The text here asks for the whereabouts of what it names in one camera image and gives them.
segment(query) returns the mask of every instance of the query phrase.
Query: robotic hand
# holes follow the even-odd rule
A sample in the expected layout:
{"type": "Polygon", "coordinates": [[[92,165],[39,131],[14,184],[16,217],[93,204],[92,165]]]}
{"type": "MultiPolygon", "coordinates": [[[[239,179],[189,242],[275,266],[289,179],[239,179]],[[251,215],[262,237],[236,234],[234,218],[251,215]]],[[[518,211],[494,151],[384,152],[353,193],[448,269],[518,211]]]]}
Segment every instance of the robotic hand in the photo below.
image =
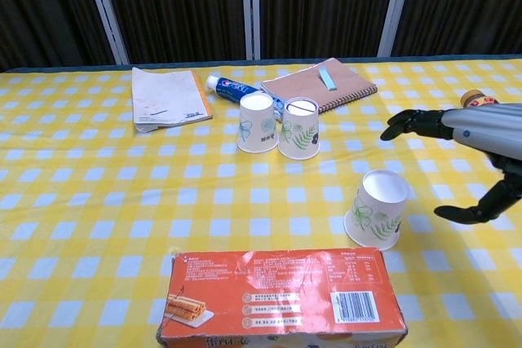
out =
{"type": "Polygon", "coordinates": [[[437,207],[442,218],[474,224],[495,219],[522,198],[522,104],[494,104],[450,110],[404,110],[388,120],[381,140],[415,132],[431,138],[455,140],[484,152],[504,174],[477,206],[437,207]]]}

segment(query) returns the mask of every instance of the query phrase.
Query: white paper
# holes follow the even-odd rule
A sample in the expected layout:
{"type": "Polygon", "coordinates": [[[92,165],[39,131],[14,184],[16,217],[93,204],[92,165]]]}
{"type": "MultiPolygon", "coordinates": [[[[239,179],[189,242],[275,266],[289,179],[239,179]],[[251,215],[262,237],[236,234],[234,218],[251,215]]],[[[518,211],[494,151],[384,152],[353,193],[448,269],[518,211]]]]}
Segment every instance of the white paper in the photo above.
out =
{"type": "Polygon", "coordinates": [[[191,71],[147,73],[133,68],[132,103],[140,132],[210,117],[191,71]]]}

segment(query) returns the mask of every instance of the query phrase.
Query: barcode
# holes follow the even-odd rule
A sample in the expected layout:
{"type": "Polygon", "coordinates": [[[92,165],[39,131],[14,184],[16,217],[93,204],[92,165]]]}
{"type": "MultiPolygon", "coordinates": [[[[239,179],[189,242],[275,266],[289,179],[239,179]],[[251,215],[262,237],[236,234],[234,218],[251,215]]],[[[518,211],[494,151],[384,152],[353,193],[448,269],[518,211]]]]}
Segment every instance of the barcode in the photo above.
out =
{"type": "Polygon", "coordinates": [[[331,293],[336,324],[378,322],[377,306],[371,291],[331,293]]]}

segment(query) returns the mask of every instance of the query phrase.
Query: snack box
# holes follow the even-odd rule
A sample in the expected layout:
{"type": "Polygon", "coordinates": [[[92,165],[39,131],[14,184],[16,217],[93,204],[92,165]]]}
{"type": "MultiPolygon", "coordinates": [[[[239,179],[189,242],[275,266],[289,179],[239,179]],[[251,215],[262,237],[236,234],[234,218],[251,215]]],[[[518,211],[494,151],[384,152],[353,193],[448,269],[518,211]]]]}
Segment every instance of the snack box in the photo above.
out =
{"type": "Polygon", "coordinates": [[[408,329],[374,248],[180,253],[157,340],[170,348],[392,348],[408,329]]]}

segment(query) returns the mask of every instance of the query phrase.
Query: curtain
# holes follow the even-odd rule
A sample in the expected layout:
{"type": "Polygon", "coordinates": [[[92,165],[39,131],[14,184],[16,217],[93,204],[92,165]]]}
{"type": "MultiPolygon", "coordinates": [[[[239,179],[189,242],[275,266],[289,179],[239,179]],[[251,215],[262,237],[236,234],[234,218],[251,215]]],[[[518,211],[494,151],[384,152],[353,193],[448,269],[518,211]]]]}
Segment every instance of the curtain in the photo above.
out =
{"type": "Polygon", "coordinates": [[[114,64],[95,0],[0,3],[0,71],[114,64]]]}
{"type": "Polygon", "coordinates": [[[405,0],[392,54],[522,52],[522,0],[405,0]]]}
{"type": "Polygon", "coordinates": [[[244,59],[243,0],[112,0],[131,63],[244,59]]]}
{"type": "Polygon", "coordinates": [[[389,0],[260,0],[263,58],[376,56],[389,0]]]}

